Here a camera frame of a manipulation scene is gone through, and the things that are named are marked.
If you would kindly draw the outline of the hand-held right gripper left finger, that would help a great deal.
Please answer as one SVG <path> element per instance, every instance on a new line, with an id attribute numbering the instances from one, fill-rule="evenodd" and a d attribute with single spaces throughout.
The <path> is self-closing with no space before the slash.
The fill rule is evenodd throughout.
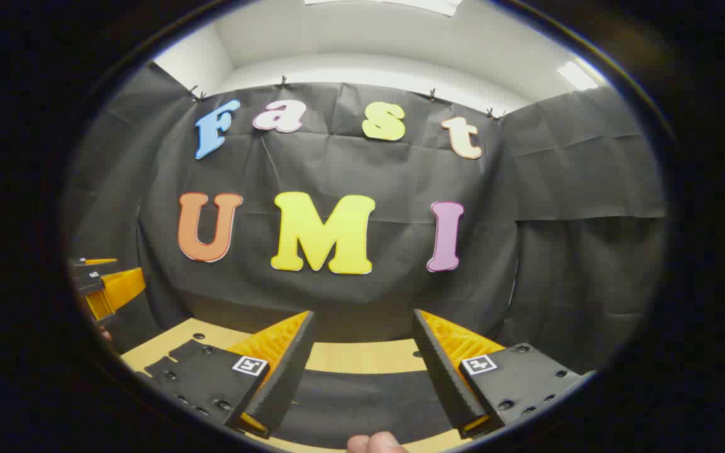
<path id="1" fill-rule="evenodd" d="M 268 439 L 290 408 L 315 332 L 314 313 L 304 311 L 225 348 L 190 339 L 139 377 L 196 418 Z"/>

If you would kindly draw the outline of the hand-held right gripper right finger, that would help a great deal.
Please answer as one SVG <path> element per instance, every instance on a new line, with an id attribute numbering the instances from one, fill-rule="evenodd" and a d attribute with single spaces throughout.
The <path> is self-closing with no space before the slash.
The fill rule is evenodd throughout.
<path id="1" fill-rule="evenodd" d="M 423 310 L 412 315 L 412 335 L 440 404 L 462 439 L 531 418 L 593 376 L 565 367 L 527 342 L 501 346 Z"/>

